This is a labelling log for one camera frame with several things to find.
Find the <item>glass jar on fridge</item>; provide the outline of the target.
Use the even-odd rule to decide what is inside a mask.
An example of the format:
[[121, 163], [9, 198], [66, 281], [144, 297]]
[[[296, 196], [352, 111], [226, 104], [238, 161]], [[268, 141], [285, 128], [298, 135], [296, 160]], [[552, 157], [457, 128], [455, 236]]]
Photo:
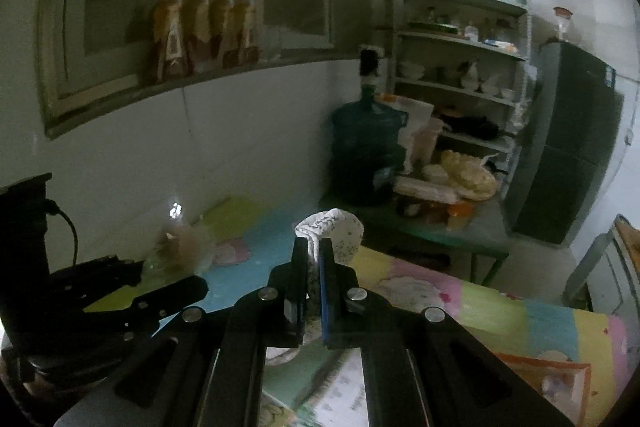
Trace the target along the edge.
[[553, 8], [555, 18], [555, 33], [559, 41], [574, 42], [573, 35], [573, 12], [564, 6], [555, 6]]

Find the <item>mint green rectangular box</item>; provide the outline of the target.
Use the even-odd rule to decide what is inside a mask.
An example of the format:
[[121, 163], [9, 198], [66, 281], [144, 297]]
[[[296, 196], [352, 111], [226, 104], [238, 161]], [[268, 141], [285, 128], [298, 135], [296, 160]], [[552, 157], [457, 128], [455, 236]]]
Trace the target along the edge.
[[343, 350], [330, 350], [321, 341], [309, 343], [266, 362], [262, 391], [290, 409], [297, 409], [329, 376]]

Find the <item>orange-rimmed cardboard box tray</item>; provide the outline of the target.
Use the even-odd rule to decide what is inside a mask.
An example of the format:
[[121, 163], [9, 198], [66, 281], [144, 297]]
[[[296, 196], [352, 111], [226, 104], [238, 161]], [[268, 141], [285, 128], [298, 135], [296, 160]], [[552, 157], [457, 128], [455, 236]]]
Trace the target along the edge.
[[585, 425], [591, 384], [590, 364], [527, 358], [506, 353], [497, 353], [497, 357], [563, 413], [574, 426]]

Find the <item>dark green refrigerator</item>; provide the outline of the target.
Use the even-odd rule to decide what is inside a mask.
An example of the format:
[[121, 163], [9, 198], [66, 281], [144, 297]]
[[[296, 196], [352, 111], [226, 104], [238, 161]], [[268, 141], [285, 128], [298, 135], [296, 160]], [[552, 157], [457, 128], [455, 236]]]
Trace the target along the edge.
[[512, 232], [552, 245], [573, 239], [596, 200], [620, 127], [615, 69], [558, 41], [540, 49], [532, 113], [504, 211]]

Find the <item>grey metal shelving unit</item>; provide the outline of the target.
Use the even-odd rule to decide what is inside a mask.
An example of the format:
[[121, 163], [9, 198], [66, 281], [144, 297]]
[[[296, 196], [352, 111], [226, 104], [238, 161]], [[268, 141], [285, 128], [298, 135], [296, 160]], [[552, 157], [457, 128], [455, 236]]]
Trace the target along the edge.
[[528, 6], [506, 0], [395, 0], [395, 93], [445, 123], [435, 150], [486, 161], [506, 194], [532, 53]]

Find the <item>white floral cloth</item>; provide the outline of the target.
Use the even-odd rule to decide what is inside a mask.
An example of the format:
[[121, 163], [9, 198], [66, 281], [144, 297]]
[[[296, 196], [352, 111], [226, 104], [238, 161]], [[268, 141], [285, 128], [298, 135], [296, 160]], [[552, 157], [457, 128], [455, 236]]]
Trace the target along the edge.
[[308, 251], [308, 303], [303, 345], [307, 346], [321, 335], [319, 262], [322, 239], [331, 241], [334, 260], [349, 265], [359, 251], [363, 225], [352, 213], [332, 208], [320, 211], [297, 223], [295, 235], [306, 239]]

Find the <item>white flat package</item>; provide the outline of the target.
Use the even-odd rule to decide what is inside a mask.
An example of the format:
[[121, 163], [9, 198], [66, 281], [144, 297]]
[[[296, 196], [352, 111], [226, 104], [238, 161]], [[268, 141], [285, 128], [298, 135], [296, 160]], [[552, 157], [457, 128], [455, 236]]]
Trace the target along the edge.
[[426, 200], [427, 202], [440, 202], [441, 204], [454, 205], [460, 197], [450, 186], [427, 182], [408, 176], [398, 176], [394, 182], [394, 192], [407, 197]]

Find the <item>floral tissue pack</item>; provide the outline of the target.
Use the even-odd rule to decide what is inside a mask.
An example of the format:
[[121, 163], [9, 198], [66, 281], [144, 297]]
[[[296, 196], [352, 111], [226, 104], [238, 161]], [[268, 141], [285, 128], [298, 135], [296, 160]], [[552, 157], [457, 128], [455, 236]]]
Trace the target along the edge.
[[320, 387], [295, 413], [292, 426], [368, 427], [366, 386], [359, 349], [345, 351]]

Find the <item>yellow round bread stack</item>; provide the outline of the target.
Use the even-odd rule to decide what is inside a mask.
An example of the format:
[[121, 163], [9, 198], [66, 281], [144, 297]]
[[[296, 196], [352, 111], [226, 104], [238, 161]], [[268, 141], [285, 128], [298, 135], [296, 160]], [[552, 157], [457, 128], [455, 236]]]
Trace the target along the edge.
[[498, 181], [482, 158], [444, 150], [439, 165], [447, 173], [448, 184], [464, 199], [484, 202], [498, 191]]

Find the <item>wooden kitchen counter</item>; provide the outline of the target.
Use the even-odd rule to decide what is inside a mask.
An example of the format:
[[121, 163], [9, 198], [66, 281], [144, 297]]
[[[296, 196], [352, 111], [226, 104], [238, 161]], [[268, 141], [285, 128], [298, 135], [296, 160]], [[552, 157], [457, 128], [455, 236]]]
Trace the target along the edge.
[[598, 235], [563, 294], [565, 306], [619, 317], [634, 334], [639, 332], [639, 230], [623, 215]]

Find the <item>green water jug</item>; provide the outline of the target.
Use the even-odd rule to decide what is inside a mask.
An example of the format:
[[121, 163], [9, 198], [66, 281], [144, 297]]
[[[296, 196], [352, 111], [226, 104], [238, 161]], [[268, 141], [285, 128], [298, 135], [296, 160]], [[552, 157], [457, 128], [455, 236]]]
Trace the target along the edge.
[[383, 199], [404, 167], [406, 149], [399, 144], [399, 133], [408, 114], [376, 101], [374, 87], [366, 83], [360, 99], [338, 108], [331, 122], [332, 196], [353, 206]]

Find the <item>colourful patchwork cartoon mat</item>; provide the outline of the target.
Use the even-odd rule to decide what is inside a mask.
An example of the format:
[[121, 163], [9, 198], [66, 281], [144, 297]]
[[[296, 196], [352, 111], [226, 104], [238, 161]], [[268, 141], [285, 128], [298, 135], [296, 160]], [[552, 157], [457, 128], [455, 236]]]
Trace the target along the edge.
[[[288, 260], [303, 208], [270, 209], [231, 197], [190, 225], [206, 228], [215, 241], [213, 264], [201, 277], [209, 292], [208, 311], [227, 308], [262, 286], [271, 268]], [[111, 252], [145, 260], [160, 238], [167, 217], [146, 228], [111, 234]], [[360, 245], [349, 263], [360, 282], [401, 309], [441, 307], [491, 351], [520, 357], [591, 365], [586, 426], [597, 426], [631, 377], [627, 331], [621, 319], [549, 305], [500, 293], [457, 277], [422, 268]]]

